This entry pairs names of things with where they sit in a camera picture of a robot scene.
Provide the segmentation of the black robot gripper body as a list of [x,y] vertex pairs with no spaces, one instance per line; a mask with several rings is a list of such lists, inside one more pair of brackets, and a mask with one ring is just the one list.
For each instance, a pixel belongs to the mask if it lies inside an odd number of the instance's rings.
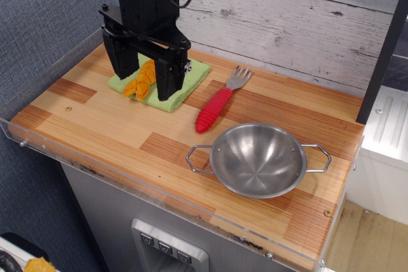
[[105,45],[117,57],[132,47],[150,58],[186,58],[190,41],[177,28],[180,9],[191,0],[119,0],[119,4],[102,4]]

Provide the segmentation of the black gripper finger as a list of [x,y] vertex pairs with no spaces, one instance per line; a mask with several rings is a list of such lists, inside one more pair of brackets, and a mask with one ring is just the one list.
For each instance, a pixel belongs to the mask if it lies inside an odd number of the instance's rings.
[[103,41],[113,70],[121,80],[139,69],[138,52],[129,38],[114,36],[103,29]]
[[184,77],[191,70],[191,61],[187,50],[166,49],[156,60],[157,97],[168,100],[182,89]]

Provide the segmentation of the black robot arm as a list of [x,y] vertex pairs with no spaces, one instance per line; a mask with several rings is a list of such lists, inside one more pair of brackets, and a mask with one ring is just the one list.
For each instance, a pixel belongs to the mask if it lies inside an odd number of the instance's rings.
[[158,98],[168,100],[182,89],[190,67],[191,42],[180,32],[180,9],[191,0],[119,0],[117,5],[102,4],[103,42],[115,74],[125,79],[140,65],[138,55],[154,60]]

